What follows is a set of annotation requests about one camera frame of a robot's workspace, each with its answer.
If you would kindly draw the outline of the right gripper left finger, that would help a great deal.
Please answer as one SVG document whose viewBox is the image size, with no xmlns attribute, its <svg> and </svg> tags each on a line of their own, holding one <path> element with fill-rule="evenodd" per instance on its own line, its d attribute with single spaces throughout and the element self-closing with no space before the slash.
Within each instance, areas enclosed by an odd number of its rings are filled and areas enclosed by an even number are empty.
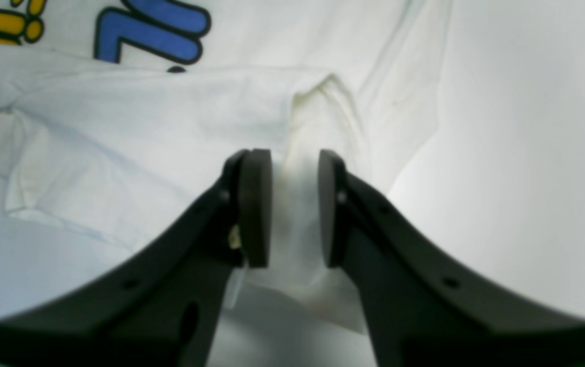
<svg viewBox="0 0 585 367">
<path fill-rule="evenodd" d="M 149 246 L 78 290 L 0 319 L 6 366 L 204 366 L 229 278 L 269 264 L 272 158 L 242 149 Z"/>
</svg>

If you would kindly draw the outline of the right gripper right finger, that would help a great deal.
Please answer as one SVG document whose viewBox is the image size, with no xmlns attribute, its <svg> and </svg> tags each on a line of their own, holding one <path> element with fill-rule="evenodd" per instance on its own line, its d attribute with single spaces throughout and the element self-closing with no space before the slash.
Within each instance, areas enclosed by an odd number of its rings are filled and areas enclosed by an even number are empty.
<svg viewBox="0 0 585 367">
<path fill-rule="evenodd" d="M 585 319 L 468 269 L 323 149 L 327 266 L 355 284 L 379 366 L 585 366 Z"/>
</svg>

